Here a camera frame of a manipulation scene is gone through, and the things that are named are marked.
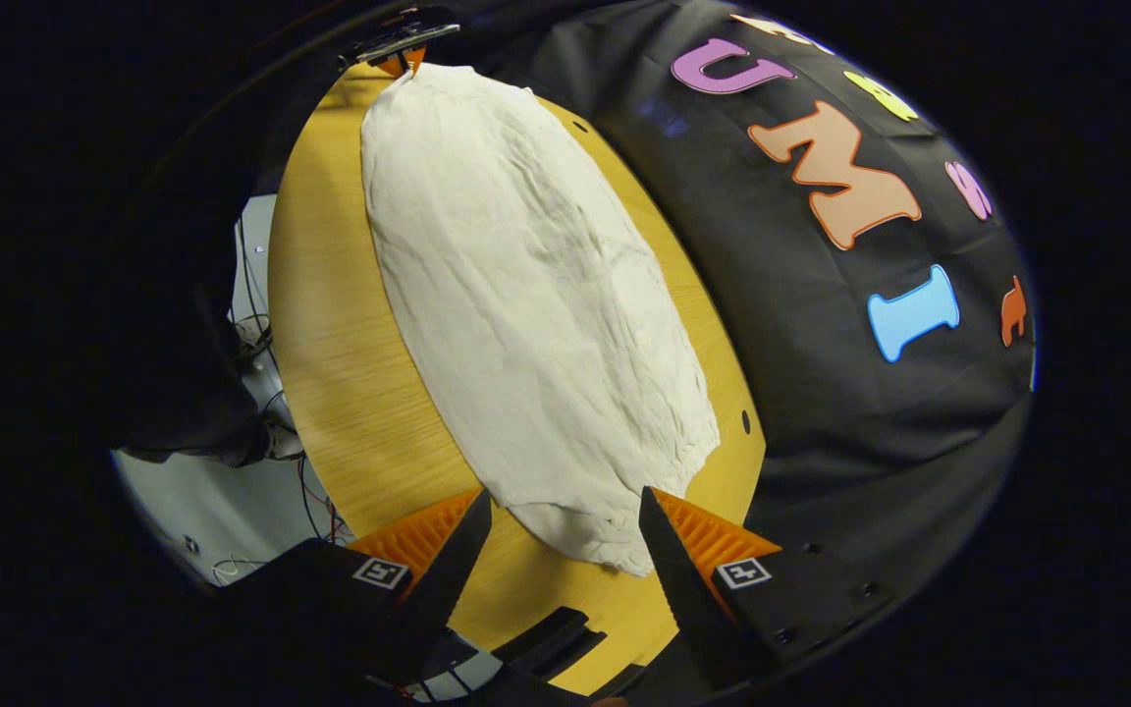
white cloth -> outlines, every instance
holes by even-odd
[[[423,63],[361,130],[390,308],[468,465],[529,532],[642,577],[642,488],[718,447],[657,259],[529,89]]]

round wooden table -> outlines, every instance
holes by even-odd
[[[399,338],[365,218],[361,123],[390,81],[377,69],[354,67],[318,104],[286,165],[269,247],[269,308],[286,399],[318,478],[359,536],[480,485]],[[584,118],[539,102],[592,154],[663,267],[722,434],[688,499],[740,523],[766,440],[718,312],[614,149]],[[588,628],[606,632],[552,680],[582,695],[629,663],[647,664],[677,630],[655,575],[567,559],[494,509],[449,626],[492,650],[558,606],[580,610]]]

purple letter u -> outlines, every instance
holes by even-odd
[[[744,46],[732,44],[726,40],[709,40],[703,46],[697,46],[691,52],[674,59],[670,67],[670,72],[683,84],[701,90],[701,93],[741,93],[746,88],[753,88],[763,81],[772,78],[796,78],[797,75],[791,72],[779,63],[768,62],[767,59],[758,59],[758,66],[745,69],[737,75],[726,78],[710,78],[705,76],[705,67],[717,62],[718,59],[727,57],[748,57],[749,50]]]

wrinkled white towel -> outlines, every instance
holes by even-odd
[[[683,495],[718,447],[657,259],[529,89],[423,63],[361,130],[390,308],[484,486],[570,558],[642,577],[646,486]]]

orange letter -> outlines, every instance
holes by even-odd
[[[862,130],[845,113],[822,101],[811,115],[782,126],[749,126],[749,137],[771,159],[788,162],[792,149],[809,143],[797,169],[793,170],[796,183],[839,184],[843,191],[809,196],[818,223],[827,238],[840,250],[853,248],[854,239],[884,221],[906,216],[917,221],[923,216],[920,201],[898,175],[881,170],[867,170],[853,164],[862,143]]]

